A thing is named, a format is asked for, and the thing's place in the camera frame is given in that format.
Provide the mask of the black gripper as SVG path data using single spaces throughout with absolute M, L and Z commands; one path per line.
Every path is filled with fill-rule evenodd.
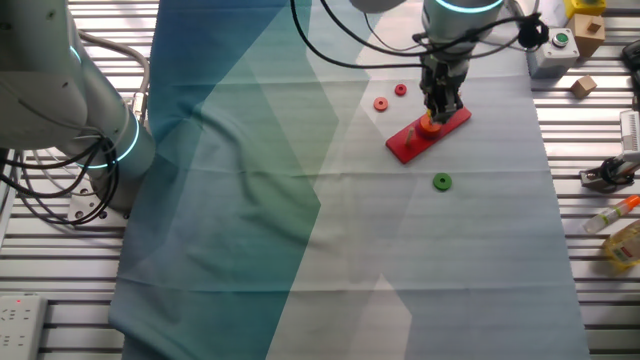
M 423 55 L 420 89 L 433 123 L 446 124 L 463 108 L 460 87 L 466 80 L 469 59 L 448 54 Z

